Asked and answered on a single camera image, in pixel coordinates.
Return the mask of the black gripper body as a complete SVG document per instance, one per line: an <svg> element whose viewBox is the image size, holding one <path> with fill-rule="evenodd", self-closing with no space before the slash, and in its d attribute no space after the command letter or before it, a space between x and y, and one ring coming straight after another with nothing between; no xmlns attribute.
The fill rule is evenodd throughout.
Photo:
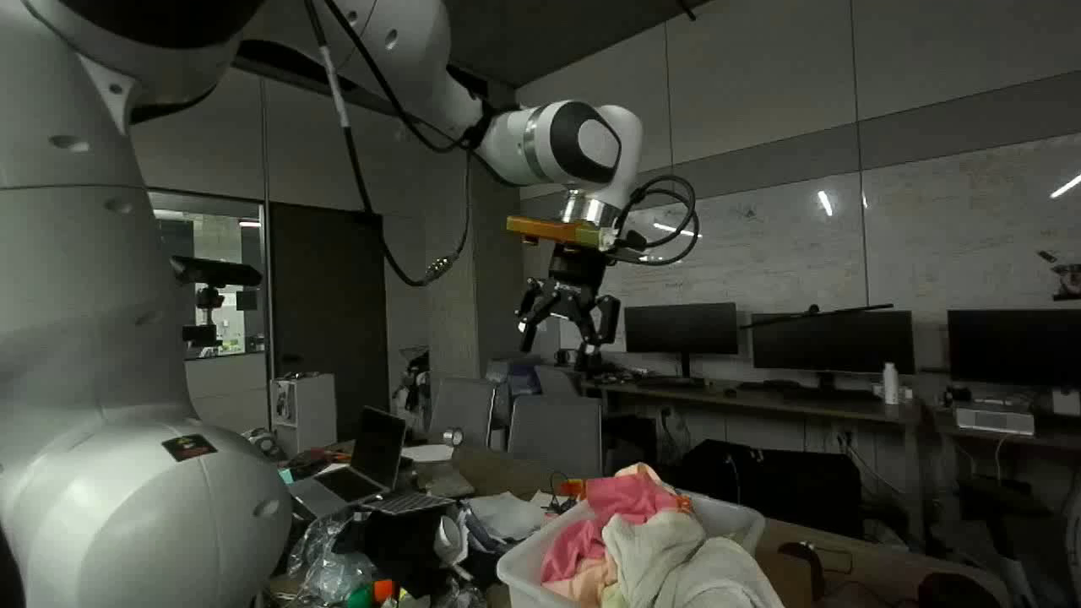
<svg viewBox="0 0 1081 608"><path fill-rule="evenodd" d="M558 297L594 300L602 294L602 280L608 270L608 258L582 246L558 246L549 254L547 277L555 280Z"/></svg>

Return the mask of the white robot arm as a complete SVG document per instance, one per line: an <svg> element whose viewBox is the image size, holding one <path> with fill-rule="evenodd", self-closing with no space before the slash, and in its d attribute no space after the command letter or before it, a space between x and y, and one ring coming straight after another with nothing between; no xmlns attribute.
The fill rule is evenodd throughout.
<svg viewBox="0 0 1081 608"><path fill-rule="evenodd" d="M446 0L0 0L0 523L23 608L251 608L286 548L272 461L188 402L179 264L130 145L245 45L513 186L566 186L615 246L641 118L487 104L453 70Z"/></svg>

